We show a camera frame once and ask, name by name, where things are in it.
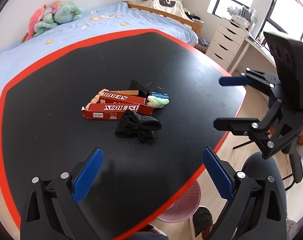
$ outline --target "chair leg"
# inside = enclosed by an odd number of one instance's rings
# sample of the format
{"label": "chair leg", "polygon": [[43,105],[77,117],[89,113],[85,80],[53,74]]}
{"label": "chair leg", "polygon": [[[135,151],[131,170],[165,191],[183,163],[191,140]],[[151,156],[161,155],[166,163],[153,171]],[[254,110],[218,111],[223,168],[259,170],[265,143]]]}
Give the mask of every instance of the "chair leg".
{"label": "chair leg", "polygon": [[237,145],[237,146],[233,147],[233,150],[235,150],[235,149],[237,149],[237,148],[240,148],[240,147],[243,147],[243,146],[245,146],[245,145],[247,145],[247,144],[250,144],[250,143],[252,143],[252,142],[253,142],[253,141],[252,141],[252,140],[250,140],[250,141],[248,141],[248,142],[245,142],[245,143],[239,144],[239,145]]}

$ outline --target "red box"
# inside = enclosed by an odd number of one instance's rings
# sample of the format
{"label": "red box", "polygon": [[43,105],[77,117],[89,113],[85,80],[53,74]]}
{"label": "red box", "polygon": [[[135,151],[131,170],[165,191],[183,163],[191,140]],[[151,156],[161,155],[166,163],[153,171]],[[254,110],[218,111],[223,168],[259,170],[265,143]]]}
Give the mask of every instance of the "red box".
{"label": "red box", "polygon": [[146,98],[140,98],[140,97],[125,95],[125,94],[118,94],[110,91],[104,91],[102,93],[99,92],[98,95],[99,95],[99,102],[103,104],[133,103],[133,104],[144,105],[146,103]]}
{"label": "red box", "polygon": [[154,108],[152,106],[139,104],[137,112],[140,114],[152,115],[152,113],[154,112]]}
{"label": "red box", "polygon": [[96,120],[120,120],[125,110],[137,112],[139,104],[90,104],[82,108],[83,117]]}

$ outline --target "blue bedsheet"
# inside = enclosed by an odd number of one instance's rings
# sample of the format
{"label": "blue bedsheet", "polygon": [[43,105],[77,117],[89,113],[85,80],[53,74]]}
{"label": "blue bedsheet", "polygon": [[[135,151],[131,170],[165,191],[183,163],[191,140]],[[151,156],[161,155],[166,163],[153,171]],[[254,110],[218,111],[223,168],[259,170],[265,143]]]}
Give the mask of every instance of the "blue bedsheet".
{"label": "blue bedsheet", "polygon": [[137,9],[124,2],[82,13],[82,19],[59,25],[38,37],[0,52],[0,95],[3,87],[19,72],[40,58],[77,41],[107,33],[134,29],[157,29],[194,45],[197,35],[178,21]]}

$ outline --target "table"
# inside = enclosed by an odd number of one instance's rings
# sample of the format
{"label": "table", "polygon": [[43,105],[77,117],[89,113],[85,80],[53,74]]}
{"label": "table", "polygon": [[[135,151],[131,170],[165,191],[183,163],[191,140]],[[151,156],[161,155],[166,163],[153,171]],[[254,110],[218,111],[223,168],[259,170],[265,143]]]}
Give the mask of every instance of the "table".
{"label": "table", "polygon": [[[94,147],[104,164],[79,206],[102,239],[125,239],[164,212],[204,170],[202,150],[226,133],[217,117],[237,115],[243,87],[221,87],[228,74],[191,46],[157,30],[111,33],[64,47],[35,62],[0,99],[0,186],[19,228],[31,179],[58,177]],[[162,129],[152,145],[114,135],[118,121],[88,120],[81,108],[103,88],[132,79],[168,93],[154,111]]]}
{"label": "table", "polygon": [[269,62],[270,64],[274,67],[274,69],[276,69],[276,64],[273,58],[271,58],[270,56],[268,56],[266,54],[266,52],[264,52],[263,49],[267,50],[266,48],[262,48],[259,45],[257,45],[254,41],[252,41],[250,38],[246,37],[245,40],[245,46],[242,50],[242,52],[240,53],[239,57],[237,58],[237,60],[235,61],[235,63],[233,64],[233,66],[231,67],[231,69],[229,70],[229,73],[232,74],[235,69],[238,67],[238,64],[241,62],[241,60],[243,59],[243,57],[245,56],[246,52],[248,51],[249,47],[252,46],[253,48],[255,48],[259,53],[261,53]]}

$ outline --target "drawer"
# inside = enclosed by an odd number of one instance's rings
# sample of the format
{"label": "drawer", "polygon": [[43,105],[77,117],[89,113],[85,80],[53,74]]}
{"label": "drawer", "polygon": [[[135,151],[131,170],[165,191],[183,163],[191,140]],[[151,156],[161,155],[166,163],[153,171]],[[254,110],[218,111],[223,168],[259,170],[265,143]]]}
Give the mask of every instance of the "drawer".
{"label": "drawer", "polygon": [[241,44],[244,39],[244,37],[240,37],[237,33],[234,33],[233,31],[222,25],[219,25],[218,31],[238,44]]}
{"label": "drawer", "polygon": [[227,68],[228,62],[226,60],[223,60],[218,55],[216,55],[213,51],[210,49],[207,50],[206,56],[210,57],[213,61],[215,61],[218,65],[220,65],[223,69]]}
{"label": "drawer", "polygon": [[222,26],[226,27],[227,29],[231,30],[232,32],[236,33],[237,35],[239,35],[242,38],[245,37],[245,35],[246,35],[247,31],[245,31],[244,29],[239,27],[237,24],[233,24],[224,18],[221,20],[220,24]]}
{"label": "drawer", "polygon": [[227,50],[226,48],[224,48],[223,46],[219,45],[216,41],[213,41],[210,44],[209,49],[216,53],[219,57],[221,57],[222,59],[226,60],[227,62],[230,62],[232,57],[234,56],[233,53],[231,53],[229,50]]}
{"label": "drawer", "polygon": [[224,34],[222,34],[220,32],[216,32],[213,40],[216,41],[218,44],[224,46],[226,49],[228,49],[230,52],[232,52],[234,54],[238,50],[239,44],[232,41],[227,36],[224,36]]}

